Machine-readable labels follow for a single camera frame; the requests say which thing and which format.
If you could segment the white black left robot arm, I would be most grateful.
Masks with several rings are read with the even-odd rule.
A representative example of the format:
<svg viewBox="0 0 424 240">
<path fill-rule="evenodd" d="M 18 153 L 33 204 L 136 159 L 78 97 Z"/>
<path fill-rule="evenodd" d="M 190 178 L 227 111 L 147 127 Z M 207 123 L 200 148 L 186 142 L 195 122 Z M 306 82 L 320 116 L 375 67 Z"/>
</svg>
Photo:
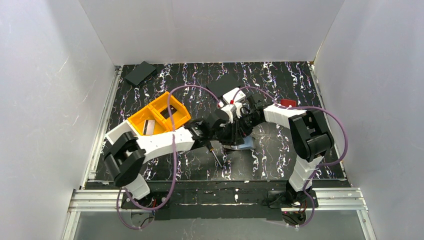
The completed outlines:
<svg viewBox="0 0 424 240">
<path fill-rule="evenodd" d="M 104 155 L 104 164 L 118 188 L 123 188 L 136 200 L 147 197 L 151 190 L 140 170 L 148 161 L 179 152 L 208 146 L 211 141 L 222 145 L 244 143 L 245 130 L 240 121 L 247 113 L 235 105 L 217 109 L 207 118 L 191 120 L 174 131 L 138 136 L 132 131 L 123 132 Z"/>
</svg>

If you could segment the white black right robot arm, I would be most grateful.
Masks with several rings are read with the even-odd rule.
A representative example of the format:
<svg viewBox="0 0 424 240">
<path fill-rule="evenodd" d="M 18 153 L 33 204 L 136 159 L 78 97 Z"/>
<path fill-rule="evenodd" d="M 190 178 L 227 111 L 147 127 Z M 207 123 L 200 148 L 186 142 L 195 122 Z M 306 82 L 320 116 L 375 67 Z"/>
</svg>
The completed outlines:
<svg viewBox="0 0 424 240">
<path fill-rule="evenodd" d="M 267 122 L 290 130 L 297 154 L 293 172 L 285 189 L 285 200 L 301 202 L 312 188 L 312 179 L 325 154 L 334 146 L 334 138 L 320 109 L 297 109 L 279 103 L 269 103 L 261 95 L 248 97 L 248 112 L 242 114 L 243 105 L 232 99 L 235 105 L 240 133 L 247 136 L 253 127 Z"/>
</svg>

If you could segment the red leather card holder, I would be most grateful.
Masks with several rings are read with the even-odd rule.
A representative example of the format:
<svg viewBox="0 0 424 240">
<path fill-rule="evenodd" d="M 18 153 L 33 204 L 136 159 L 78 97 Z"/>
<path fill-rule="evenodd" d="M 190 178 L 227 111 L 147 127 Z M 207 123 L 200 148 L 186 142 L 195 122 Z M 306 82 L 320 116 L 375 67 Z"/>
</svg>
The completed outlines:
<svg viewBox="0 0 424 240">
<path fill-rule="evenodd" d="M 295 100 L 292 100 L 292 99 L 281 99 L 280 104 L 283 107 L 287 107 L 287 108 L 292 108 L 292 107 L 297 106 L 297 102 Z"/>
</svg>

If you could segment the black card in bin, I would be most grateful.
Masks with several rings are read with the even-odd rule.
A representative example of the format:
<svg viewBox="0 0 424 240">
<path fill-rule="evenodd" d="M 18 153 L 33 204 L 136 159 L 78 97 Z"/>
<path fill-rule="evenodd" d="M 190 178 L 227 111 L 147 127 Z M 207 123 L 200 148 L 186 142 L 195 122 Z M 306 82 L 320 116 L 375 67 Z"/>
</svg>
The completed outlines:
<svg viewBox="0 0 424 240">
<path fill-rule="evenodd" d="M 175 114 L 175 113 L 177 112 L 177 109 L 171 105 L 171 106 L 170 106 L 170 112 L 171 112 L 171 114 L 173 115 L 173 114 Z M 162 110 L 162 111 L 160 112 L 160 114 L 162 115 L 162 117 L 163 117 L 164 119 L 168 119 L 168 118 L 170 117 L 170 113 L 169 113 L 169 111 L 168 111 L 168 109 L 167 109 L 167 108 L 165 108 L 164 110 Z"/>
</svg>

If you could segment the grey card in bin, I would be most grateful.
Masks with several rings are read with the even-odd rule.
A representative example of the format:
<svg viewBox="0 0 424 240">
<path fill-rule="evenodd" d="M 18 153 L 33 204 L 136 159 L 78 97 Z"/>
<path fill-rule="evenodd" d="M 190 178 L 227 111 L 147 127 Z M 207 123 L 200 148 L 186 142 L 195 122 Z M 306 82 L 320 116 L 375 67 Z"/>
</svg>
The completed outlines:
<svg viewBox="0 0 424 240">
<path fill-rule="evenodd" d="M 155 132 L 156 121 L 154 119 L 146 119 L 143 125 L 143 135 L 151 136 Z"/>
</svg>

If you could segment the yellow black screwdriver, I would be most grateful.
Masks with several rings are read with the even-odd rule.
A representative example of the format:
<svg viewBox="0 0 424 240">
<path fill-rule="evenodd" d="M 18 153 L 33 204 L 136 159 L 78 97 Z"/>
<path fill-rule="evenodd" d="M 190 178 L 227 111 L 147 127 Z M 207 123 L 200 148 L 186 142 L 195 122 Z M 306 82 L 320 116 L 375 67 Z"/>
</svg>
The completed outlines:
<svg viewBox="0 0 424 240">
<path fill-rule="evenodd" d="M 214 161 L 217 164 L 217 166 L 222 169 L 224 166 L 220 162 L 220 160 L 219 160 L 218 156 L 216 155 L 216 153 L 214 152 L 214 148 L 212 147 L 212 145 L 208 145 L 207 148 L 208 148 L 209 152 L 213 155 Z"/>
</svg>

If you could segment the white rectangular box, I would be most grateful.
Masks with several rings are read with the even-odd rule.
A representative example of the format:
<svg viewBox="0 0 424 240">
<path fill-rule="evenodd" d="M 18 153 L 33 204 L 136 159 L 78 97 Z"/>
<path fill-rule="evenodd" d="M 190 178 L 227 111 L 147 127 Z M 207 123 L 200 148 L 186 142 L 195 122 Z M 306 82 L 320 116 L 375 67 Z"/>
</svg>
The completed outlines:
<svg viewBox="0 0 424 240">
<path fill-rule="evenodd" d="M 234 99 L 235 94 L 236 94 L 236 93 L 238 93 L 239 91 L 241 91 L 241 90 L 240 90 L 240 88 L 239 88 L 239 87 L 236 87 L 236 88 L 234 88 L 234 89 L 230 90 L 229 92 L 225 93 L 225 94 L 222 96 L 223 101 L 224 101 L 226 104 L 231 104 L 231 102 L 232 102 L 232 101 L 233 101 L 233 99 Z"/>
</svg>

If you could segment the black flat box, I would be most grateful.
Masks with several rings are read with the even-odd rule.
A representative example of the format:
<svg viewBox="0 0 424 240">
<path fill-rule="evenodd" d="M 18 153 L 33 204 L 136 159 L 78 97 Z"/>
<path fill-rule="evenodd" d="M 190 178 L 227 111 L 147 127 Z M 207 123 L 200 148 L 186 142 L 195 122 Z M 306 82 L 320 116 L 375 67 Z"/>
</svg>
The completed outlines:
<svg viewBox="0 0 424 240">
<path fill-rule="evenodd" d="M 231 73 L 226 73 L 217 80 L 206 85 L 206 88 L 211 91 L 218 99 L 221 99 L 224 94 L 232 91 L 235 88 L 240 88 L 241 83 Z"/>
</svg>

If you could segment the yellow plastic bin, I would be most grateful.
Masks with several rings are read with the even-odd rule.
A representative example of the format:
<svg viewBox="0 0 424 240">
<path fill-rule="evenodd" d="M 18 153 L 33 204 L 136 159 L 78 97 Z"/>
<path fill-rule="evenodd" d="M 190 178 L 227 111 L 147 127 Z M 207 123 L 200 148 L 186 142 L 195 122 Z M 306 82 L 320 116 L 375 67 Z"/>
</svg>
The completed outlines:
<svg viewBox="0 0 424 240">
<path fill-rule="evenodd" d="M 155 129 L 153 135 L 157 135 L 173 130 L 171 117 L 173 117 L 175 129 L 180 128 L 192 119 L 187 108 L 174 96 L 168 99 L 169 96 L 170 93 L 166 91 L 128 118 L 129 123 L 134 127 L 138 134 L 144 136 L 143 128 L 145 120 L 155 120 Z M 171 114 L 170 106 L 176 108 L 177 112 Z M 168 109 L 170 114 L 169 118 L 167 119 L 163 118 L 161 115 L 161 111 L 163 111 L 165 108 Z"/>
</svg>

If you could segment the black flat pad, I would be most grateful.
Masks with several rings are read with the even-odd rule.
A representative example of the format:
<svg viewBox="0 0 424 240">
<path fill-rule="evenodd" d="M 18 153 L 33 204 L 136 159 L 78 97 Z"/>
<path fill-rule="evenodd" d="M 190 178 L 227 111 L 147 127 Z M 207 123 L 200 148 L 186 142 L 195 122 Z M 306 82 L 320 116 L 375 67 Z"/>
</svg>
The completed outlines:
<svg viewBox="0 0 424 240">
<path fill-rule="evenodd" d="M 152 64 L 143 61 L 129 72 L 124 80 L 133 87 L 139 86 L 143 81 L 157 73 L 157 68 Z"/>
</svg>

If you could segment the aluminium left side rail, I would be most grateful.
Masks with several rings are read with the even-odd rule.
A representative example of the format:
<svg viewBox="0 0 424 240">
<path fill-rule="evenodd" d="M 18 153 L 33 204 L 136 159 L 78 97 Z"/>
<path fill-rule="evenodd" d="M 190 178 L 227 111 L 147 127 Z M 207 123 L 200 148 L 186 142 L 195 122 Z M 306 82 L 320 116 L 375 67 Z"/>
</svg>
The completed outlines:
<svg viewBox="0 0 424 240">
<path fill-rule="evenodd" d="M 92 180 L 96 176 L 96 170 L 98 162 L 100 159 L 100 153 L 103 149 L 103 142 L 105 140 L 106 130 L 108 128 L 108 122 L 111 115 L 113 102 L 116 96 L 117 88 L 119 85 L 120 77 L 122 74 L 122 66 L 115 66 L 115 74 L 112 79 L 108 94 L 106 96 L 106 101 L 101 113 L 100 122 L 95 134 L 94 142 L 89 154 L 87 167 L 82 178 L 79 190 L 85 189 L 85 186 L 89 180 Z"/>
</svg>

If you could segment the aluminium rail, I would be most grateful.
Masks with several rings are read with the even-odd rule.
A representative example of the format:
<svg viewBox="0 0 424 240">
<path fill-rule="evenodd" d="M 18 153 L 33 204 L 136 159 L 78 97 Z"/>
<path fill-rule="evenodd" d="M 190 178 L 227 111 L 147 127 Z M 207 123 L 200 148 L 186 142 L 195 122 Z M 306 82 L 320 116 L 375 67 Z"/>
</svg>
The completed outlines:
<svg viewBox="0 0 424 240">
<path fill-rule="evenodd" d="M 368 206 L 360 188 L 315 188 L 312 198 L 319 211 L 354 210 L 367 211 Z M 118 190 L 76 190 L 71 197 L 69 212 L 112 212 L 117 206 L 130 210 L 138 208 L 123 192 Z M 254 190 L 224 188 L 215 190 L 183 189 L 175 191 L 166 207 L 173 206 L 253 206 L 260 205 L 267 196 Z"/>
<path fill-rule="evenodd" d="M 116 96 L 117 88 L 119 85 L 120 77 L 122 74 L 122 66 L 115 66 L 115 74 L 112 79 L 108 94 L 106 96 L 106 101 L 101 113 L 100 122 L 95 134 L 94 142 L 89 154 L 87 167 L 82 178 L 79 190 L 85 189 L 85 186 L 89 180 L 92 180 L 96 176 L 96 170 L 98 162 L 100 159 L 100 153 L 103 149 L 103 142 L 105 140 L 106 130 L 108 128 L 108 122 L 111 115 L 113 102 Z"/>
</svg>

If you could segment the aluminium front rail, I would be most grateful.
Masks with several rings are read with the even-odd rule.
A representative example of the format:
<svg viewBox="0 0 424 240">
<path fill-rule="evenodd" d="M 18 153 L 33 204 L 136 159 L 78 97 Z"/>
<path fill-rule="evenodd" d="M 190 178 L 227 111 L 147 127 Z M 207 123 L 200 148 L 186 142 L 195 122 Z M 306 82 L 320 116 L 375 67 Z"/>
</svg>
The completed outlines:
<svg viewBox="0 0 424 240">
<path fill-rule="evenodd" d="M 312 198 L 319 211 L 354 210 L 367 211 L 368 206 L 360 188 L 315 188 Z M 112 212 L 117 206 L 130 210 L 138 208 L 123 192 L 118 190 L 76 190 L 71 197 L 69 212 Z M 183 189 L 175 191 L 166 207 L 173 206 L 253 206 L 260 205 L 267 196 L 254 190 L 224 188 L 215 190 Z"/>
</svg>

